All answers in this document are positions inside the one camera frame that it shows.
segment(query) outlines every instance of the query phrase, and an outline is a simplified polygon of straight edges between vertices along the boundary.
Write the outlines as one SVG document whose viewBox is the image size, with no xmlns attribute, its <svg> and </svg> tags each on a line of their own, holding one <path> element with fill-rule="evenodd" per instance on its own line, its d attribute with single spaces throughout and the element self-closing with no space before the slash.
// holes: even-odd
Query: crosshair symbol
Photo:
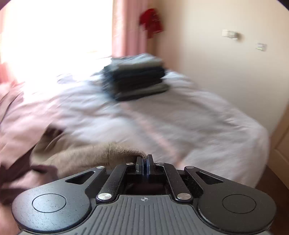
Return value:
<svg viewBox="0 0 289 235">
<path fill-rule="evenodd" d="M 141 200 L 142 200 L 142 201 L 147 201 L 147 200 L 149 200 L 149 199 L 148 199 L 147 197 L 142 197 Z"/>
</svg>

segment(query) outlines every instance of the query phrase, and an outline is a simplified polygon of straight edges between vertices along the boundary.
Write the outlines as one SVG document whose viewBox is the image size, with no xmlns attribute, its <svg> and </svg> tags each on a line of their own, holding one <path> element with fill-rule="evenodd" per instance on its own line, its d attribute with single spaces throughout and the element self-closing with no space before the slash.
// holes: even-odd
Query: triangular cutout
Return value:
<svg viewBox="0 0 289 235">
<path fill-rule="evenodd" d="M 222 180 L 214 178 L 210 175 L 207 175 L 201 171 L 196 172 L 197 175 L 206 183 L 206 184 L 217 184 L 217 183 L 223 183 Z"/>
<path fill-rule="evenodd" d="M 78 175 L 76 177 L 73 177 L 71 179 L 66 180 L 67 183 L 74 183 L 74 184 L 83 184 L 85 181 L 87 181 L 92 175 L 94 174 L 94 171 L 88 171 L 82 175 Z"/>
</svg>

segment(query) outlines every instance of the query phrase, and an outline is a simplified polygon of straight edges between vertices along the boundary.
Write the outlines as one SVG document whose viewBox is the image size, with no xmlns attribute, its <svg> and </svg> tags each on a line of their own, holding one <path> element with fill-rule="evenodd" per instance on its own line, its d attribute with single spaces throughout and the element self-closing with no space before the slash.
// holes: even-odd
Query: red garment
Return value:
<svg viewBox="0 0 289 235">
<path fill-rule="evenodd" d="M 146 10 L 140 16 L 140 25 L 144 24 L 147 30 L 147 37 L 152 38 L 154 34 L 162 32 L 163 27 L 155 9 Z"/>
</svg>

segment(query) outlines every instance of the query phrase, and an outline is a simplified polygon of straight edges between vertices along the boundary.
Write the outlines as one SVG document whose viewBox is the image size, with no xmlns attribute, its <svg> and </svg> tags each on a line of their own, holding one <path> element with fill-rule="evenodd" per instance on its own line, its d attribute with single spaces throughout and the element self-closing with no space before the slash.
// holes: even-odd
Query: ribbed gray surface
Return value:
<svg viewBox="0 0 289 235">
<path fill-rule="evenodd" d="M 221 235 L 196 215 L 189 205 L 168 195 L 126 196 L 98 205 L 83 224 L 63 235 Z"/>
</svg>

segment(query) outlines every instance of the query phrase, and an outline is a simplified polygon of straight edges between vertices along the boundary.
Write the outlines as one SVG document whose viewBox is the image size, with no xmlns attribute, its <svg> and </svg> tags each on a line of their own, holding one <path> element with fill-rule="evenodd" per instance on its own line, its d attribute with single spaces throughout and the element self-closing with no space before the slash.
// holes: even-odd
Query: stack of folded clothes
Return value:
<svg viewBox="0 0 289 235">
<path fill-rule="evenodd" d="M 139 99 L 167 91 L 164 76 L 163 61 L 150 54 L 112 58 L 103 69 L 103 89 L 118 101 Z"/>
</svg>

